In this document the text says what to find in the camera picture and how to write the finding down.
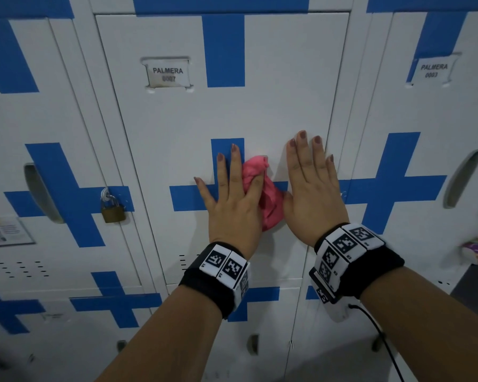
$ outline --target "pink rag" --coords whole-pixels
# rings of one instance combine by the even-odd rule
[[[283,220],[283,193],[274,186],[266,174],[269,167],[268,159],[257,155],[242,165],[242,186],[245,193],[250,188],[251,181],[264,173],[264,186],[258,205],[262,210],[262,231],[267,231]]]

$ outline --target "brass padlock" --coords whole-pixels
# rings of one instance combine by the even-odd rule
[[[112,202],[112,205],[109,207],[106,207],[104,201],[101,199],[101,214],[103,215],[104,222],[110,224],[124,221],[126,219],[124,206],[119,204],[115,196],[108,194],[108,198]]]

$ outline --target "left hand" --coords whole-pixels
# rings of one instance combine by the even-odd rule
[[[209,212],[209,242],[231,244],[249,260],[255,253],[262,234],[262,214],[258,202],[264,185],[264,174],[253,179],[245,194],[242,187],[241,152],[237,145],[232,145],[230,183],[225,156],[221,153],[217,155],[217,202],[201,178],[195,177],[195,182]]]

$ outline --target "black cable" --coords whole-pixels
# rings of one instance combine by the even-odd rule
[[[402,382],[404,382],[404,378],[402,377],[402,373],[400,372],[400,369],[398,368],[398,365],[395,362],[395,357],[393,356],[393,353],[391,352],[391,350],[388,346],[388,343],[386,342],[386,339],[384,339],[384,334],[382,333],[382,331],[379,328],[379,326],[377,325],[377,323],[372,319],[370,314],[367,311],[365,311],[363,308],[361,308],[357,305],[354,305],[354,304],[349,304],[349,308],[363,311],[363,314],[365,314],[368,317],[368,319],[370,319],[372,324],[375,326],[377,332],[379,333],[379,336],[381,337],[382,341],[384,342],[384,345],[386,346],[386,350],[388,350],[389,357],[391,358],[391,361],[393,362],[393,365],[395,366],[396,372],[398,373],[400,380]]]

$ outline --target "locker handle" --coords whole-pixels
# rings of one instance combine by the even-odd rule
[[[457,171],[453,174],[445,192],[443,206],[445,209],[453,209],[464,192],[465,187],[469,183],[472,174],[478,166],[478,150],[470,153],[460,164]]]
[[[258,355],[258,334],[251,334],[246,342],[250,355]]]
[[[55,202],[53,202],[36,166],[33,163],[26,163],[23,171],[28,190],[37,206],[51,221],[56,224],[64,224],[65,221],[58,212]]]

